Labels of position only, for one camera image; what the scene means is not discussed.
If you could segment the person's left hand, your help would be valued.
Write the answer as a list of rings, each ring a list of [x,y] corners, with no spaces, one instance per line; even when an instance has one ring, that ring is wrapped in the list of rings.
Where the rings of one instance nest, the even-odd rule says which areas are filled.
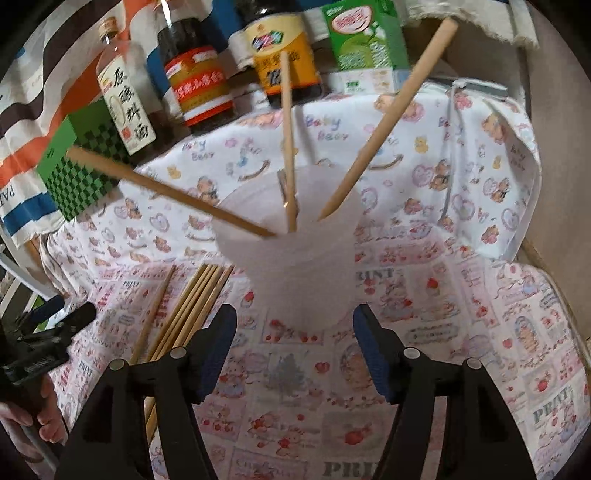
[[[37,421],[41,425],[39,436],[45,442],[62,443],[66,438],[66,429],[57,405],[53,382],[47,374],[42,379],[40,396],[43,402],[42,409],[37,415]],[[11,402],[2,402],[1,423],[17,451],[24,456],[26,461],[35,464],[43,459],[41,453],[22,430],[25,426],[33,425],[33,419],[27,411]]]

